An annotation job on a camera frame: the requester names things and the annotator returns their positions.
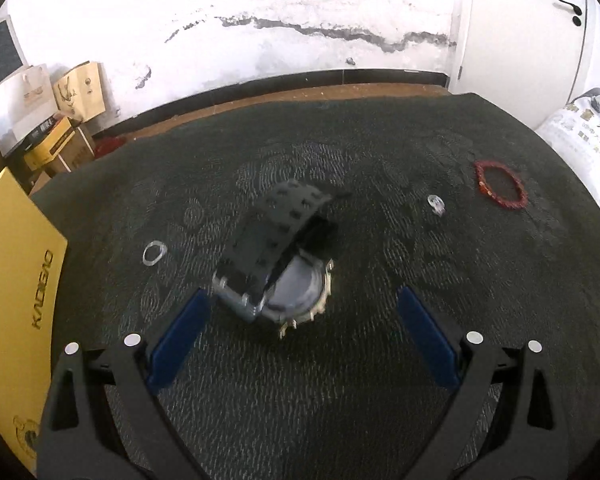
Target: wall crack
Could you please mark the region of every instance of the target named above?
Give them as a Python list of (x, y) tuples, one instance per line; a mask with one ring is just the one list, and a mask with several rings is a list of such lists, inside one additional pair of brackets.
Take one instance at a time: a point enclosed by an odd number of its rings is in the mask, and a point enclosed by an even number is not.
[(140, 82), (136, 85), (136, 90), (144, 88), (144, 84), (151, 78), (151, 67), (148, 66), (147, 69), (147, 73), (140, 79)]
[(164, 42), (168, 43), (169, 41), (171, 41), (173, 38), (176, 37), (176, 34), (178, 34), (179, 31), (180, 31), (179, 28), (177, 28), (176, 30), (174, 30), (173, 33), (166, 40), (164, 40)]
[(204, 23), (205, 20), (196, 20), (193, 23), (189, 23), (189, 25), (185, 25), (184, 27), (182, 27), (182, 30), (189, 30), (191, 27), (195, 27), (196, 25), (199, 25), (200, 23)]
[(446, 34), (433, 34), (432, 32), (407, 32), (400, 41), (387, 41), (382, 36), (372, 33), (364, 28), (321, 28), (303, 27), (295, 23), (285, 23), (279, 20), (266, 20), (256, 16), (216, 16), (223, 27), (237, 27), (253, 24), (256, 28), (292, 28), (305, 36), (320, 35), (332, 40), (362, 40), (378, 46), (383, 52), (402, 52), (409, 43), (430, 43), (434, 45), (454, 46), (455, 41), (449, 41)]

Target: blue gripper pad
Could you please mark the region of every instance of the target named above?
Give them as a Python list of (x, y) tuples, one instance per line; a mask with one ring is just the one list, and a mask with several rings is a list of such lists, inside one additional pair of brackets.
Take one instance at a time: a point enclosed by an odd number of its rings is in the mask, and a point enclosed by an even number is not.
[(164, 332), (149, 357), (150, 374), (146, 385), (152, 394), (173, 382), (193, 342), (205, 327), (209, 311), (206, 292), (200, 288)]
[(398, 314), (429, 365), (436, 384), (455, 390), (460, 385), (456, 352), (431, 314), (408, 286), (398, 292)]

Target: wooden floor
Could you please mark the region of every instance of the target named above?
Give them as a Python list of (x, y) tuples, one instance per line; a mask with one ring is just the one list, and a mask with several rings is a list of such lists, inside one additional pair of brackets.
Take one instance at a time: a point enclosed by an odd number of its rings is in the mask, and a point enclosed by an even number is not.
[(151, 137), (162, 134), (176, 126), (188, 123), (195, 119), (221, 114), (228, 110), (243, 108), (245, 106), (267, 103), (272, 101), (330, 101), (344, 99), (362, 99), (365, 97), (412, 97), (427, 96), (439, 97), (449, 95), (449, 92), (436, 85), (417, 85), (407, 83), (367, 83), (357, 85), (318, 86), (316, 88), (304, 88), (300, 90), (289, 90), (277, 92), (258, 97), (250, 97), (239, 101), (230, 101), (221, 105), (203, 108), (189, 114), (175, 116), (161, 123), (152, 124), (141, 130), (126, 134), (128, 140), (136, 140), (141, 137)]

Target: paper bag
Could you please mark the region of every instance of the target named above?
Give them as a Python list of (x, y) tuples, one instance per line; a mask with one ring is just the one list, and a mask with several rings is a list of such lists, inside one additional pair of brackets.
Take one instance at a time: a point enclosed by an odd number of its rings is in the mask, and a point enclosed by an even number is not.
[(78, 65), (54, 83), (54, 95), (61, 112), (81, 123), (105, 110), (96, 62)]
[(58, 113), (45, 65), (32, 66), (0, 83), (0, 151), (14, 147)]
[(600, 208), (600, 111), (593, 98), (567, 104), (536, 130), (584, 184)]

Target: door handle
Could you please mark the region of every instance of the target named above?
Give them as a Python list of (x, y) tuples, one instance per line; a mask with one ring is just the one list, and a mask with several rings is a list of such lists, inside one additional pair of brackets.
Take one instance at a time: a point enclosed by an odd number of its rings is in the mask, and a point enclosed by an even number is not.
[(565, 2), (564, 0), (558, 0), (558, 1), (573, 7), (573, 12), (576, 13), (576, 16), (582, 16), (582, 9), (580, 7), (578, 7), (576, 4)]

